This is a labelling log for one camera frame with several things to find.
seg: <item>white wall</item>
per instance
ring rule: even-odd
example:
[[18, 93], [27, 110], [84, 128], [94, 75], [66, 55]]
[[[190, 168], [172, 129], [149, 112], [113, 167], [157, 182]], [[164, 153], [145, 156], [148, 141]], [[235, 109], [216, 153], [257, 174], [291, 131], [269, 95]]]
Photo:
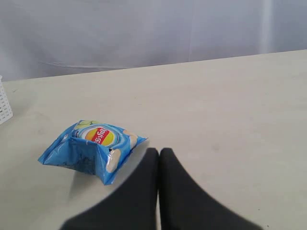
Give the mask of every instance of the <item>white wall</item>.
[[5, 81], [307, 48], [305, 0], [1, 0]]

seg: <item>potato chip bag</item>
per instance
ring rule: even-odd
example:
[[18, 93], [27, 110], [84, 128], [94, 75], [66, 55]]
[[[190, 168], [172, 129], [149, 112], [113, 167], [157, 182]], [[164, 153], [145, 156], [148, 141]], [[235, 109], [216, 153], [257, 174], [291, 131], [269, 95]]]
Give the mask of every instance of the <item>potato chip bag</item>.
[[97, 175], [107, 185], [133, 148], [145, 140], [117, 126], [81, 120], [67, 128], [38, 161]]

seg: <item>table surface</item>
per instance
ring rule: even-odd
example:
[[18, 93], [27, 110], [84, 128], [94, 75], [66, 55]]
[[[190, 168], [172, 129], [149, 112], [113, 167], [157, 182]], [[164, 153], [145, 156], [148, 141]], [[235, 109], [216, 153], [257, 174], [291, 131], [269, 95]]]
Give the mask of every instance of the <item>table surface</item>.
[[5, 82], [14, 117], [0, 126], [0, 229], [54, 230], [113, 185], [37, 158], [80, 119], [172, 147], [218, 201], [271, 230], [307, 226], [307, 50]]

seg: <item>gray curtain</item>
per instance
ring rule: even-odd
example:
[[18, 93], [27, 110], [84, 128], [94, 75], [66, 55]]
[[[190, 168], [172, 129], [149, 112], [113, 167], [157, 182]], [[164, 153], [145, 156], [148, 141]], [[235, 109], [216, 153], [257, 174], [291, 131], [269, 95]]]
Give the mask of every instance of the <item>gray curtain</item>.
[[306, 0], [1, 0], [4, 81], [307, 48]]

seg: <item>white basket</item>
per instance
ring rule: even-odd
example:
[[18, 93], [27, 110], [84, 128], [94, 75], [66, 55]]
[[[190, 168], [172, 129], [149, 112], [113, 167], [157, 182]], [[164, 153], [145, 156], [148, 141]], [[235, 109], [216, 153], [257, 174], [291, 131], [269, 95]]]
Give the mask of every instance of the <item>white basket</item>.
[[0, 125], [13, 116], [13, 112], [10, 107], [8, 98], [6, 97], [1, 79], [2, 76], [0, 75]]

